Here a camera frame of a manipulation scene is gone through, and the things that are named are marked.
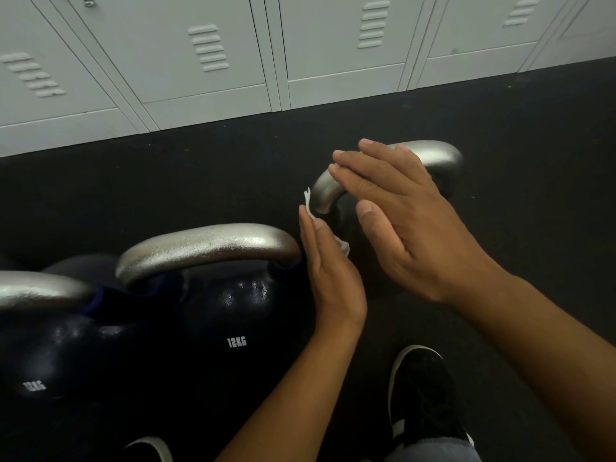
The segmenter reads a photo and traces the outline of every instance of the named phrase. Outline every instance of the shoe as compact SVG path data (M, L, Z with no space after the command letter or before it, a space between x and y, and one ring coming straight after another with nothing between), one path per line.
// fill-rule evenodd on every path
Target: shoe
M399 353L389 379L388 406L394 450L439 437L473 444L460 421L453 378L433 349L413 345Z
M120 462L173 462L165 441L154 436L137 439L124 448Z

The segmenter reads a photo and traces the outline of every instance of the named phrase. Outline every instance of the hand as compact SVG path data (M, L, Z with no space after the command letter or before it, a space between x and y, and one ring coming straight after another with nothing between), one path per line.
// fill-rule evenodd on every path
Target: hand
M389 277L428 300L455 305L490 276L504 273L441 196L418 156L367 139L359 148L335 151L338 165L329 172L359 200L359 221Z
M351 326L361 333L367 304L359 272L329 226L320 218L312 220L305 206L299 207L299 227L317 308L317 331Z

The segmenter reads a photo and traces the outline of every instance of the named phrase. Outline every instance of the kettlebell handle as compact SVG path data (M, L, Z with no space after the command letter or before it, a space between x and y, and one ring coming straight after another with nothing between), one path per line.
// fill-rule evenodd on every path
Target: kettlebell handle
M0 271L1 310L74 310L91 303L98 288L63 275Z
M169 271L240 259L291 267L301 260L297 241L279 228L221 224L155 236L120 256L116 277L126 286Z
M443 141L408 141L400 143L412 150L428 173L432 175L439 191L449 197L453 192L462 166L462 154L451 144ZM329 171L324 171L312 186L310 209L312 213L329 214L346 190L334 180Z

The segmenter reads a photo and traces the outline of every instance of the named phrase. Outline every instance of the locker vent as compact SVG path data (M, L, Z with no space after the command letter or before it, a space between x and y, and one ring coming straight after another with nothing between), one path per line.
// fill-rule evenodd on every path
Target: locker vent
M362 25L359 28L358 48L378 47L385 35L385 19L389 14L389 0L368 2L362 8Z
M58 87L58 83L51 79L51 75L45 73L41 65L27 53L0 55L0 63L6 64L9 71L25 82L28 89L32 90L37 97L66 94L64 89Z
M503 26L521 26L528 21L528 17L535 10L541 0L518 0L516 6L507 16Z
M195 53L199 62L203 63L201 69L205 72L216 69L226 69L229 64L227 55L220 53L224 48L220 44L220 36L216 34L218 28L215 24L205 24L189 28L190 41L195 46Z

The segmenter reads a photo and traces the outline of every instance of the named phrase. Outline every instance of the locker lock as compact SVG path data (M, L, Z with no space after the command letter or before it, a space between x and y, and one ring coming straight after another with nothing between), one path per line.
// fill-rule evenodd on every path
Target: locker lock
M86 8L91 8L92 6L94 6L94 0L83 0L83 4L86 6Z

